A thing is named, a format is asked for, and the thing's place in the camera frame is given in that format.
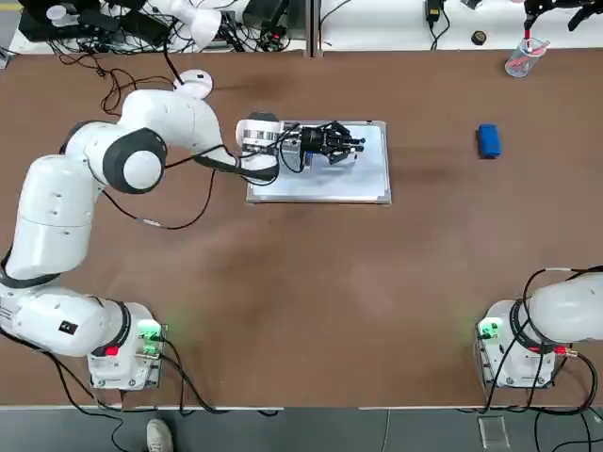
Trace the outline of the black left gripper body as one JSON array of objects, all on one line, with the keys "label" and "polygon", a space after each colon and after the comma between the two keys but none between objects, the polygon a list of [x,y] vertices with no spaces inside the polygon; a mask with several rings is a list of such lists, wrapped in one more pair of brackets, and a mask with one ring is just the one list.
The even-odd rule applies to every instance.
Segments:
[{"label": "black left gripper body", "polygon": [[329,130],[326,127],[306,127],[301,129],[300,150],[302,153],[327,154],[327,136]]}]

